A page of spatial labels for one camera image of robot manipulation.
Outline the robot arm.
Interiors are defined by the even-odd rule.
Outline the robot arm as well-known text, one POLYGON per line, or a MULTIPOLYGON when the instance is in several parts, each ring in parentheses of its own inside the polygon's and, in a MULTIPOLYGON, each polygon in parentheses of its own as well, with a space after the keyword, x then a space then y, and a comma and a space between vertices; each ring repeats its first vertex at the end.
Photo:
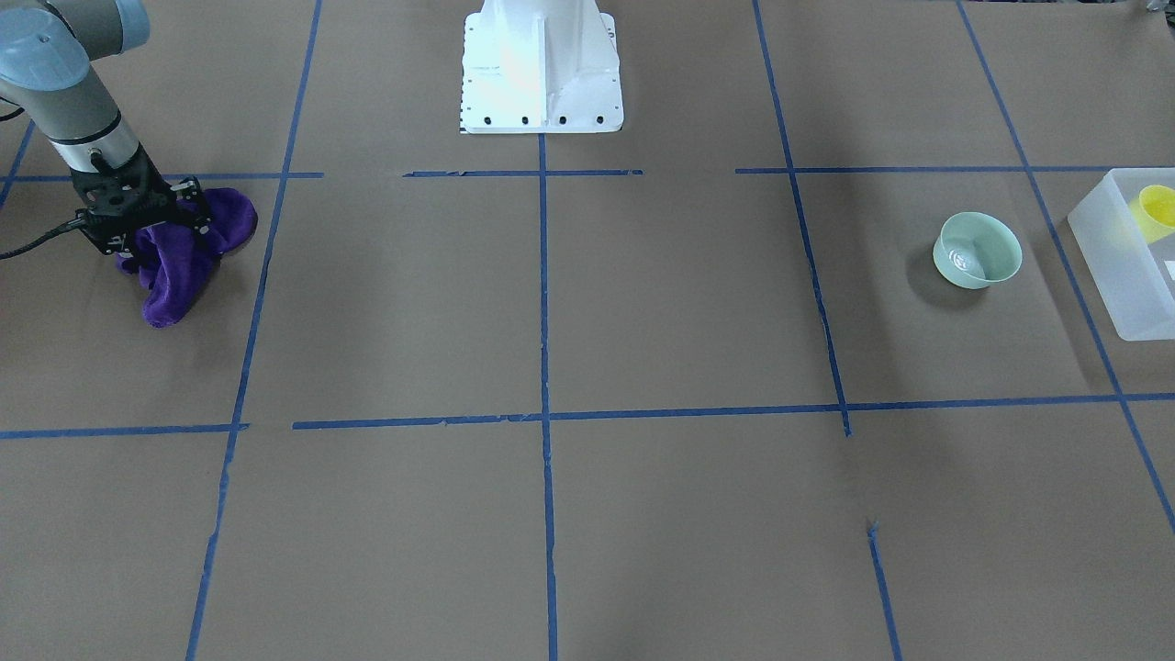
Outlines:
POLYGON ((150 36, 150 13, 141 1, 4 2, 4 102, 46 135, 83 201, 32 248, 80 231, 105 255, 130 256, 136 232, 147 227, 172 223, 197 237, 207 234, 212 210, 199 181, 164 180, 94 68, 150 36))

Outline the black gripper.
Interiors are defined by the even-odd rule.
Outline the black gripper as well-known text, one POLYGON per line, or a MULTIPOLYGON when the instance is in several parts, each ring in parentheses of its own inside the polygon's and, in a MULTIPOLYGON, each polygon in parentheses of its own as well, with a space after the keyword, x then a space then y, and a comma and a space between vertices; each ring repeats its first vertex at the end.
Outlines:
POLYGON ((172 186, 139 147, 125 163, 114 166, 106 151, 89 148, 89 171, 70 171, 74 193, 83 201, 75 210, 70 230, 83 232, 98 251, 130 254, 136 250, 139 230, 173 223, 203 235, 212 222, 212 208, 196 177, 172 186))

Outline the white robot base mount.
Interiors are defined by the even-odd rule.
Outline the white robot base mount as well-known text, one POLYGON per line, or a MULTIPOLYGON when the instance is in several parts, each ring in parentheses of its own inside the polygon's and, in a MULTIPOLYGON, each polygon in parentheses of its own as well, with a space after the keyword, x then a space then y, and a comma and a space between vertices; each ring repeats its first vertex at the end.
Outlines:
POLYGON ((463 38, 462 133, 622 131, 616 22, 596 1, 484 1, 463 38))

